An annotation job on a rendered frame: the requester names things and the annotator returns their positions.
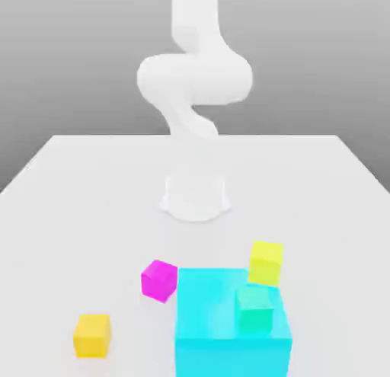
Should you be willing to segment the small magenta cube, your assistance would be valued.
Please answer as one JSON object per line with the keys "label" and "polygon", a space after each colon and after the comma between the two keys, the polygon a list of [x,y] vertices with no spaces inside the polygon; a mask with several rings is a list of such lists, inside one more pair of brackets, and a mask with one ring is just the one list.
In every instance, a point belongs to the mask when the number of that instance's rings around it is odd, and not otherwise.
{"label": "small magenta cube", "polygon": [[141,291],[161,303],[166,303],[177,288],[178,268],[161,260],[153,260],[141,273]]}

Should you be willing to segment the small yellow cube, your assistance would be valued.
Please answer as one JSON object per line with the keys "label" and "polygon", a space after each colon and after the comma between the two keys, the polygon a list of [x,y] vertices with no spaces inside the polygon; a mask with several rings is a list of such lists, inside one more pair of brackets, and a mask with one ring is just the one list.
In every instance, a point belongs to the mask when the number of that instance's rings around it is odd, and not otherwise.
{"label": "small yellow cube", "polygon": [[248,281],[278,287],[283,260],[283,246],[277,243],[254,241],[251,249]]}

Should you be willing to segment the small teal cube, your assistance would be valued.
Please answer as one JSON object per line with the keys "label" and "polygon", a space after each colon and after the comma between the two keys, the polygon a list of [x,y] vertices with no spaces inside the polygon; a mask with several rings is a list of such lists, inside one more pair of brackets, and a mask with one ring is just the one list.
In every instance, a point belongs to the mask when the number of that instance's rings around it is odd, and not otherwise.
{"label": "small teal cube", "polygon": [[247,284],[235,291],[235,319],[241,334],[271,331],[273,313],[267,286]]}

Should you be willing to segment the small orange cube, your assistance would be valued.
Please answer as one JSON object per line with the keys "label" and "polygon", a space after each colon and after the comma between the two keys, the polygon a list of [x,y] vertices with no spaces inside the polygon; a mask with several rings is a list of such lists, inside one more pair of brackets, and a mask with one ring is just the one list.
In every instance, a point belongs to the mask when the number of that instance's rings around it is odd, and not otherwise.
{"label": "small orange cube", "polygon": [[74,334],[75,354],[81,358],[105,358],[111,340],[110,316],[81,314]]}

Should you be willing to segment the large cyan box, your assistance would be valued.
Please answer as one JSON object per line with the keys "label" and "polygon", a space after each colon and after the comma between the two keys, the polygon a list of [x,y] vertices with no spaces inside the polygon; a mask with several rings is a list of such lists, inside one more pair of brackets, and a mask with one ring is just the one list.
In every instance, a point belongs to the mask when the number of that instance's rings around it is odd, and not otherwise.
{"label": "large cyan box", "polygon": [[269,332],[241,334],[235,291],[249,283],[244,268],[181,268],[175,322],[175,377],[287,377],[293,336],[283,300]]}

